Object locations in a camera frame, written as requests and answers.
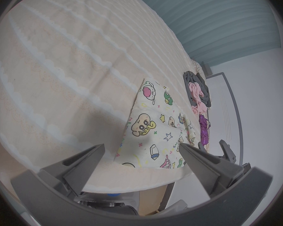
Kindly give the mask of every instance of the folded cloth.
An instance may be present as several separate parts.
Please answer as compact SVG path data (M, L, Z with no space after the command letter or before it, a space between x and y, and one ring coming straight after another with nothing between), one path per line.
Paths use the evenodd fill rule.
M194 83L189 83L189 89L191 92L191 95L194 98L194 102L196 102L196 106L191 106L192 107L192 111L195 114L203 114L207 111L207 107L205 106L205 104L200 100L199 96L203 96L203 92L200 89L200 86L197 82Z
M208 119L206 119L204 115L199 115L200 137L202 145L208 144L208 129L211 127L211 125L208 126L207 121Z
M184 166L179 144L195 145L195 131L167 89L154 79L144 80L115 162L135 168L176 169Z
M184 79L184 83L186 85L186 92L188 94L188 98L190 101L190 104L192 106L197 106L196 102L193 101L193 97L191 95L190 89L189 89L189 83L194 83L197 82L201 88L201 91L203 92L203 96L200 96L200 100L206 105L206 107L211 107L211 99L210 99L210 93L208 91L208 87L204 82L204 79L201 77L201 75L199 73L197 73L196 75L191 72L191 71L187 71L183 74L183 79Z

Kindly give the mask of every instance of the bed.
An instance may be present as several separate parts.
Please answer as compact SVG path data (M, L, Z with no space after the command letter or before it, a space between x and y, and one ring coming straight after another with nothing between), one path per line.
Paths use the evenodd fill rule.
M113 161L144 78L169 87L200 141L183 73L200 73L142 0L23 0L0 24L0 142L27 168L93 145L106 152L85 191L146 190L191 174Z

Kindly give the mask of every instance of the gray clothing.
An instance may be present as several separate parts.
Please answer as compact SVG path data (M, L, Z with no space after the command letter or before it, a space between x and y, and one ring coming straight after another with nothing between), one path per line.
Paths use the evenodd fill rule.
M188 94L188 98L190 101L190 104L193 106L197 106L196 102L193 101L193 97L191 95L191 91L189 88L189 82L194 83L197 82L203 92L203 97L200 97L200 100L207 106L207 107L211 107L211 99L210 99L210 93L208 91L208 87L204 82L204 79L201 77L201 75L199 73L197 73L196 75L191 72L191 71L187 71L183 74L183 79L184 79L184 83L186 85L186 92Z

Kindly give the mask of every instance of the star print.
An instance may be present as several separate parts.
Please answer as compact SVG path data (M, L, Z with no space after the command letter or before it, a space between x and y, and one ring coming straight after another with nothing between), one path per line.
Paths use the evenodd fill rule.
M194 128L192 127L192 125L191 125L191 122L190 122L190 124L188 125L188 127L190 127L190 129L194 129Z
M162 123L164 123L166 120L164 119L164 115L161 114L161 117L159 118L161 120Z
M171 132L169 134L166 133L166 137L164 138L164 140L169 141L171 138L173 138Z

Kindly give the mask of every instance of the blue curtain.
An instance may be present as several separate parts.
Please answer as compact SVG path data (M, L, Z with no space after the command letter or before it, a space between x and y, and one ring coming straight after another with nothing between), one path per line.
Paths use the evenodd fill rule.
M214 66L281 46L266 0L143 0L196 61Z

